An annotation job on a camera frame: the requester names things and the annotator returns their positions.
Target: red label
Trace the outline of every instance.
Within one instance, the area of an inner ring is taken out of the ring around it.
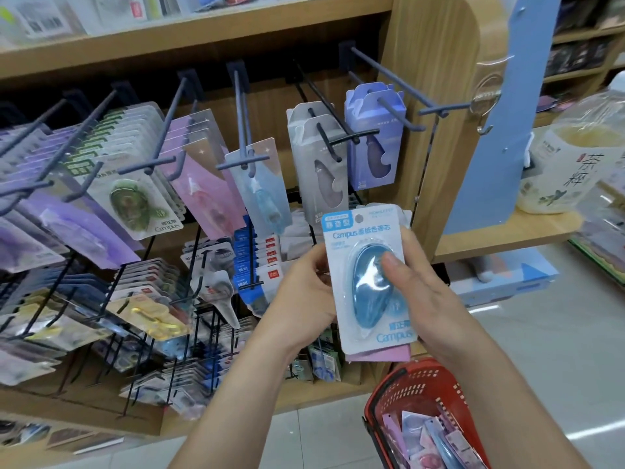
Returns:
[[[132,15],[135,18],[143,18],[143,10],[141,9],[141,4],[139,2],[130,2],[130,9],[132,10]]]

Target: fingernail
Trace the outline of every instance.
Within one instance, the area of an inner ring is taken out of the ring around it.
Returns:
[[[382,260],[386,263],[386,266],[397,267],[401,265],[401,260],[391,252],[384,252]]]

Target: left hand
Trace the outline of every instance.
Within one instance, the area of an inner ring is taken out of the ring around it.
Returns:
[[[293,357],[336,317],[325,244],[315,245],[289,270],[254,334],[266,334]]]

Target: red shopping basket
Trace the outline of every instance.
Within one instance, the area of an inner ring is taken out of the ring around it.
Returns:
[[[401,412],[406,410],[434,417],[441,413],[437,404],[457,424],[484,464],[490,467],[460,385],[451,372],[435,359],[425,358],[402,364],[389,373],[364,407],[364,426],[386,469],[400,469],[406,465],[400,462],[401,457],[395,456],[397,450],[394,453],[394,444],[382,430],[382,415],[390,413],[401,421]]]

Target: hand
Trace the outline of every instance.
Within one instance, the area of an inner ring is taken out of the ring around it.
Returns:
[[[427,351],[454,372],[471,359],[480,343],[492,339],[436,275],[414,233],[402,227],[401,241],[407,266],[386,252],[384,274],[404,296],[412,327]]]
[[[318,338],[336,317],[327,270],[326,245],[315,245],[291,267],[254,333],[283,341],[293,357]]]

